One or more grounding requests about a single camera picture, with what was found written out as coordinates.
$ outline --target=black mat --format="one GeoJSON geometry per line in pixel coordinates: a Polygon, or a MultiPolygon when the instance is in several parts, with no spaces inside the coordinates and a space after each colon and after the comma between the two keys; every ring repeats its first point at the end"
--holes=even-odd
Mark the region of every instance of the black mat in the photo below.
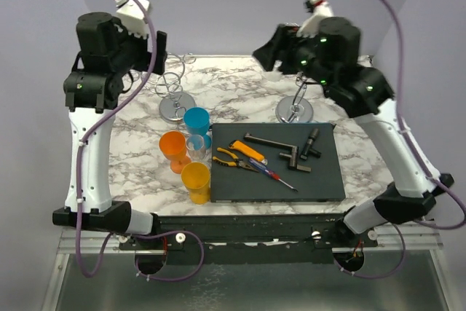
{"type": "MultiPolygon", "coordinates": [[[[218,152],[217,147],[228,149],[233,140],[241,140],[268,160],[267,166],[276,172],[282,180],[298,189],[292,191],[279,181],[272,180],[262,173],[254,173],[242,168],[230,168],[212,164],[210,200],[212,202],[327,202],[342,201],[345,198],[343,179],[336,153],[333,128],[328,123],[312,124],[214,124],[212,126],[212,153],[223,160],[230,160],[227,154],[218,152]],[[243,140],[246,133],[258,138],[265,138],[282,143],[299,146],[299,152],[306,143],[312,128],[318,127],[320,134],[314,148],[322,152],[320,159],[299,158],[299,164],[312,168],[311,173],[289,170],[288,160],[278,157],[282,149],[259,145],[243,140]]],[[[248,158],[233,151],[239,158],[248,158]]]]}

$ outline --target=pliers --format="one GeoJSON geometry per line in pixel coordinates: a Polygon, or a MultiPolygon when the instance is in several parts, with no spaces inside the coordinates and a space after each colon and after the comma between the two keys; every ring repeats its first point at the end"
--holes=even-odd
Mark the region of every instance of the pliers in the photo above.
{"type": "Polygon", "coordinates": [[[220,165],[224,165],[226,167],[236,167],[236,168],[243,168],[243,169],[246,169],[246,170],[250,170],[250,171],[255,171],[256,173],[258,173],[258,170],[251,167],[248,163],[246,163],[244,160],[241,160],[240,158],[238,158],[238,156],[234,153],[231,153],[230,151],[226,150],[226,149],[222,149],[221,147],[218,147],[217,148],[217,151],[219,152],[222,152],[222,153],[225,153],[225,154],[228,154],[231,158],[233,158],[233,162],[226,162],[224,160],[221,160],[220,158],[217,158],[217,157],[212,157],[212,160],[214,162],[217,162],[218,164],[220,165]]]}

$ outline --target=screwdriver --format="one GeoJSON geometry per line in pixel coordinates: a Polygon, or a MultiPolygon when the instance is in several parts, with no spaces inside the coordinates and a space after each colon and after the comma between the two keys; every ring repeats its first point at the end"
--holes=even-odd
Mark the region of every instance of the screwdriver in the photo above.
{"type": "Polygon", "coordinates": [[[259,170],[261,173],[264,173],[265,175],[269,176],[270,178],[273,178],[274,180],[277,180],[279,182],[281,182],[282,184],[285,184],[286,186],[288,186],[290,189],[292,189],[293,191],[298,191],[297,189],[295,189],[294,187],[292,187],[290,184],[287,184],[286,182],[284,182],[284,180],[282,180],[278,174],[272,170],[270,170],[266,165],[264,165],[263,163],[260,163],[258,162],[257,160],[253,159],[253,158],[250,158],[249,159],[249,163],[257,170],[259,170]]]}

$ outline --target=hand tool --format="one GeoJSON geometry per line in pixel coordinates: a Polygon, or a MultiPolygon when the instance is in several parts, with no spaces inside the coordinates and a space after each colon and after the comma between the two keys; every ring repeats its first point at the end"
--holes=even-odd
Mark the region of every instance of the hand tool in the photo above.
{"type": "Polygon", "coordinates": [[[249,158],[252,158],[253,160],[257,160],[258,162],[267,164],[267,160],[265,159],[265,157],[262,154],[260,154],[256,150],[250,148],[248,145],[246,145],[245,143],[243,143],[243,142],[241,142],[239,140],[233,140],[229,144],[229,148],[234,149],[236,151],[240,151],[245,156],[248,156],[249,158]]]}
{"type": "Polygon", "coordinates": [[[286,182],[284,182],[284,180],[282,180],[278,174],[272,170],[270,170],[266,165],[258,162],[257,160],[254,160],[252,158],[249,159],[249,163],[257,170],[259,170],[261,173],[264,173],[265,175],[269,176],[270,178],[273,178],[274,180],[277,180],[279,182],[281,182],[282,184],[285,184],[286,186],[288,186],[290,189],[292,189],[293,191],[298,191],[297,189],[295,189],[294,187],[292,187],[290,184],[287,184],[286,182]]]}
{"type": "Polygon", "coordinates": [[[309,137],[307,138],[306,144],[304,145],[303,152],[301,152],[300,158],[302,160],[306,160],[309,154],[313,157],[320,158],[322,155],[318,150],[312,148],[312,144],[314,143],[315,139],[319,136],[319,129],[313,128],[309,137]]]}
{"type": "Polygon", "coordinates": [[[311,168],[304,167],[303,165],[298,164],[298,152],[299,152],[298,146],[288,145],[286,143],[281,143],[281,142],[276,142],[276,141],[271,141],[271,140],[265,140],[263,138],[257,138],[255,136],[252,136],[250,133],[246,133],[243,138],[246,141],[259,143],[262,145],[272,146],[272,147],[276,147],[279,149],[289,149],[290,154],[282,153],[282,152],[280,152],[279,154],[280,157],[290,160],[288,163],[288,169],[306,171],[308,173],[311,172],[311,168]]]}
{"type": "Polygon", "coordinates": [[[221,147],[218,147],[217,148],[217,151],[219,152],[222,152],[224,154],[228,154],[231,158],[233,158],[233,161],[232,162],[226,162],[224,160],[221,160],[220,158],[217,158],[217,157],[212,157],[212,160],[220,165],[224,165],[226,167],[236,167],[236,168],[243,168],[243,169],[246,169],[246,170],[250,170],[250,171],[255,171],[258,173],[258,170],[251,167],[248,163],[246,163],[244,160],[241,160],[240,158],[238,158],[238,156],[230,151],[228,151],[227,149],[222,149],[221,147]]]}

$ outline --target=gray floor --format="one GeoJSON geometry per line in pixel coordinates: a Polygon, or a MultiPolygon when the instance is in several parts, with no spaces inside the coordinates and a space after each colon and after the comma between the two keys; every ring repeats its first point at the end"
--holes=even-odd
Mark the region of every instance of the gray floor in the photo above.
{"type": "MultiPolygon", "coordinates": [[[[397,252],[366,254],[361,272],[393,267],[397,252]]],[[[93,264],[95,256],[86,259],[93,264]]],[[[191,267],[168,267],[164,275],[186,274],[191,267]]],[[[334,265],[206,265],[182,283],[136,278],[131,254],[109,254],[96,277],[81,276],[72,256],[60,311],[441,311],[447,310],[430,254],[409,252],[404,268],[384,280],[359,280],[334,265]]]]}

